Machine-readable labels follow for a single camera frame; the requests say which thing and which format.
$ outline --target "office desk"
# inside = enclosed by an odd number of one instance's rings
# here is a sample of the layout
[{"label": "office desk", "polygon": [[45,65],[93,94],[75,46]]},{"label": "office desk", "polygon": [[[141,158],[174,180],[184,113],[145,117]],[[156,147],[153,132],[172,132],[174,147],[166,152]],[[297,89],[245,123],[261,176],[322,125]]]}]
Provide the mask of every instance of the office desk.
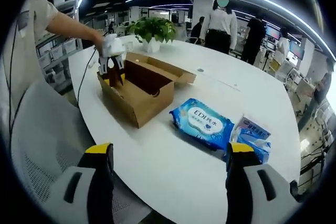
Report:
[{"label": "office desk", "polygon": [[[133,51],[141,52],[141,44],[133,36],[122,40],[132,41]],[[69,59],[76,96],[92,52],[93,48],[88,48]],[[298,181],[299,133],[279,81],[229,55],[181,41],[163,44],[159,52],[148,55],[197,77],[194,84],[176,85],[173,103],[141,129],[132,127],[118,108],[106,108],[96,75],[98,61],[88,69],[79,97],[93,139],[97,144],[114,144],[116,173],[145,203],[179,224],[225,223],[226,164],[182,136],[169,115],[188,98],[199,99],[235,123],[243,113],[252,115],[272,133],[269,164],[288,182]]]}]

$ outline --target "black pants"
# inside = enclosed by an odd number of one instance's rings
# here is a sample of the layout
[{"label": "black pants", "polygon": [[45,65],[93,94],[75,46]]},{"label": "black pants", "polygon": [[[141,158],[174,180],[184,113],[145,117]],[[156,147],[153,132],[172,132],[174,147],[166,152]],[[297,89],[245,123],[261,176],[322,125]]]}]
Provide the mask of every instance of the black pants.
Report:
[{"label": "black pants", "polygon": [[229,53],[231,36],[224,31],[209,30],[205,38],[205,47],[225,54]]},{"label": "black pants", "polygon": [[253,65],[259,50],[260,44],[247,41],[241,54],[241,60]]}]

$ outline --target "box flap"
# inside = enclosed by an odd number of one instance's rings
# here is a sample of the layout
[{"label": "box flap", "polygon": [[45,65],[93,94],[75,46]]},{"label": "box flap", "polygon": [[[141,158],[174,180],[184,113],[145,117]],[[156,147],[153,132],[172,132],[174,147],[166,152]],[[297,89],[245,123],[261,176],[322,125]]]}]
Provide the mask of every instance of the box flap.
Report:
[{"label": "box flap", "polygon": [[196,75],[193,73],[149,56],[128,52],[126,60],[133,61],[136,64],[159,73],[174,82],[193,83],[196,78]]}]

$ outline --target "cardboard box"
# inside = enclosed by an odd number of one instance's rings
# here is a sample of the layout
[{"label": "cardboard box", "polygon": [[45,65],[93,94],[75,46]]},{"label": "cardboard box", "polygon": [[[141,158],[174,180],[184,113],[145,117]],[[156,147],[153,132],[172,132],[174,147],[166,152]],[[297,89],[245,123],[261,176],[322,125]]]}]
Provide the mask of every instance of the cardboard box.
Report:
[{"label": "cardboard box", "polygon": [[193,83],[196,78],[183,69],[134,53],[128,53],[125,61],[124,85],[111,88],[97,75],[103,92],[138,128],[173,102],[174,82]]}]

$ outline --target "green leaves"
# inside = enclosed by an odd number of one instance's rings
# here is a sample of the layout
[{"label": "green leaves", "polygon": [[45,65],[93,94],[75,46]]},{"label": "green leaves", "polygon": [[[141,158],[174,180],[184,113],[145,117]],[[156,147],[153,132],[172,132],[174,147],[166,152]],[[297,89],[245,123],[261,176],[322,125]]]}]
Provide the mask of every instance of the green leaves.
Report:
[{"label": "green leaves", "polygon": [[176,37],[176,28],[173,23],[164,18],[140,18],[135,24],[129,26],[129,31],[136,36],[140,36],[148,43],[152,37],[160,42],[164,40],[166,42],[169,40],[173,41]]}]

